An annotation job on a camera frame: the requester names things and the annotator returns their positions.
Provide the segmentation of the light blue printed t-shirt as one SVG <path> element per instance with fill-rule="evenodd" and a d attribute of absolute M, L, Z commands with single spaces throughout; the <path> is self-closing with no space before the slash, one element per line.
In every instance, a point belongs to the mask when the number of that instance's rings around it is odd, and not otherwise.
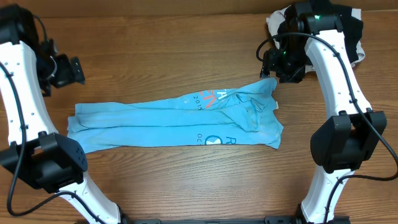
<path fill-rule="evenodd" d="M 241 88 L 204 90 L 143 103 L 79 103 L 68 137 L 86 153 L 119 146 L 256 145 L 277 149 L 275 78 Z"/>

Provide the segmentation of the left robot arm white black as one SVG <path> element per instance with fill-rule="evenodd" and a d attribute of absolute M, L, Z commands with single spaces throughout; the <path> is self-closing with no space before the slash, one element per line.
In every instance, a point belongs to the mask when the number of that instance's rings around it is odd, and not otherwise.
<path fill-rule="evenodd" d="M 60 54 L 52 39 L 38 36 L 38 22 L 17 4 L 1 8 L 1 96 L 9 128 L 1 165 L 13 182 L 63 198 L 87 223 L 127 223 L 91 179 L 83 148 L 50 119 L 44 99 L 51 89 L 82 84 L 85 77 L 78 58 Z"/>

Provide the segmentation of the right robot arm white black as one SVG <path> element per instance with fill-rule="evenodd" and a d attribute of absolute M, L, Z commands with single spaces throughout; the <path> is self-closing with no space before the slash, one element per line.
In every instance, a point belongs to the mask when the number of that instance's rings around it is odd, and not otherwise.
<path fill-rule="evenodd" d="M 330 1 L 296 2 L 266 20 L 274 45 L 258 50 L 260 76 L 274 72 L 282 83 L 299 83 L 315 72 L 326 106 L 325 123 L 312 135 L 316 163 L 307 196 L 293 217 L 267 217 L 267 223 L 348 223 L 334 209 L 350 178 L 370 159 L 387 120 L 364 97 L 353 67 L 365 54 L 361 10 Z"/>

